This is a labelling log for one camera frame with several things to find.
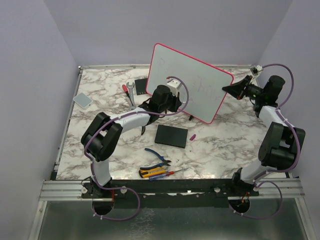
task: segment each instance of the metal table frame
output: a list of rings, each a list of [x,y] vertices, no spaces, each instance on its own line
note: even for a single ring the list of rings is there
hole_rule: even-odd
[[[137,65],[95,65],[95,66],[79,66],[79,74],[77,78],[77,83],[73,97],[76,96],[79,88],[79,84],[82,78],[83,70],[85,69],[142,69],[148,68],[149,64],[137,64]],[[249,65],[216,65],[218,67],[224,68],[248,68]],[[65,139],[68,132],[68,127],[74,108],[74,102],[70,104],[67,121],[64,127],[62,140],[58,150],[57,158],[54,163],[52,179],[55,179],[57,174],[59,163],[61,159],[61,154],[63,151]],[[275,182],[281,189],[283,198],[295,199],[301,221],[309,240],[317,240],[316,233],[309,216],[309,212],[305,202],[305,193],[301,185],[299,178],[268,178],[268,180]],[[111,198],[95,198],[95,199],[83,199],[81,197],[82,185],[80,180],[45,180],[42,184],[42,189],[39,196],[39,202],[36,209],[34,221],[29,234],[29,240],[36,240],[39,237],[41,226],[44,220],[47,203],[51,201],[112,201]],[[189,194],[200,194],[200,192],[189,192]],[[251,196],[250,199],[275,199],[279,198],[278,190],[272,184],[264,184],[259,189],[259,196]],[[240,197],[228,197],[229,200],[239,199]]]

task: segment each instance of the black square object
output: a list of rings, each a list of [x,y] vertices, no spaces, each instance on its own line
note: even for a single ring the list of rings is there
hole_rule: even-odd
[[[147,94],[147,80],[148,78],[134,80],[137,95]]]
[[[186,148],[188,129],[158,125],[154,142],[179,148]]]

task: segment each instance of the marble table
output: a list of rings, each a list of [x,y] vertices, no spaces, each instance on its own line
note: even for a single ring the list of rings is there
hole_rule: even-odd
[[[235,82],[250,74],[249,69],[225,70],[234,75]],[[57,180],[82,180],[91,175],[90,161],[84,156],[84,147],[80,143],[82,135],[98,113],[112,115],[129,111],[130,102],[121,86],[147,77],[148,72],[149,68],[83,70],[78,93],[85,93],[93,100],[93,104],[88,109],[74,105]],[[148,97],[135,96],[135,103],[139,105]],[[252,109],[248,99],[236,100],[227,95],[212,124],[195,118],[189,121],[189,115],[179,113],[146,126],[142,136],[141,128],[125,132],[109,158],[110,174],[117,180],[141,179],[139,167],[160,162],[156,156],[144,150],[150,148],[172,161],[169,168],[171,171],[187,168],[168,179],[231,178],[237,169],[249,165],[257,158],[267,132]],[[158,124],[188,129],[186,148],[156,144],[154,141]],[[195,133],[196,138],[190,141],[189,138]]]

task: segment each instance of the pliers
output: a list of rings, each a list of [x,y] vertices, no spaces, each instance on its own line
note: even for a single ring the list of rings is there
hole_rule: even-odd
[[[147,152],[153,153],[154,155],[156,155],[162,162],[158,163],[154,166],[148,166],[148,167],[140,167],[140,170],[151,170],[151,169],[155,169],[157,167],[162,167],[163,165],[166,166],[170,166],[169,163],[171,163],[170,160],[165,160],[165,158],[163,156],[160,156],[159,153],[157,153],[156,151],[150,149],[150,148],[145,148],[144,150],[146,150]]]

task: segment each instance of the white wall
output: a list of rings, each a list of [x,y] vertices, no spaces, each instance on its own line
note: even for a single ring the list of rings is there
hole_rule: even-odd
[[[214,64],[259,60],[292,0],[44,0],[79,65],[149,64],[161,42]]]
[[[317,237],[320,239],[320,1],[293,0],[281,25],[264,51],[259,64],[282,63],[295,77],[292,97],[281,111],[289,121],[306,131],[301,158],[295,173],[301,178],[306,203]],[[259,81],[264,86],[269,76],[286,80],[279,103],[290,90],[290,75],[281,68],[266,68]]]
[[[50,177],[77,64],[42,0],[0,7],[0,239],[23,240]]]

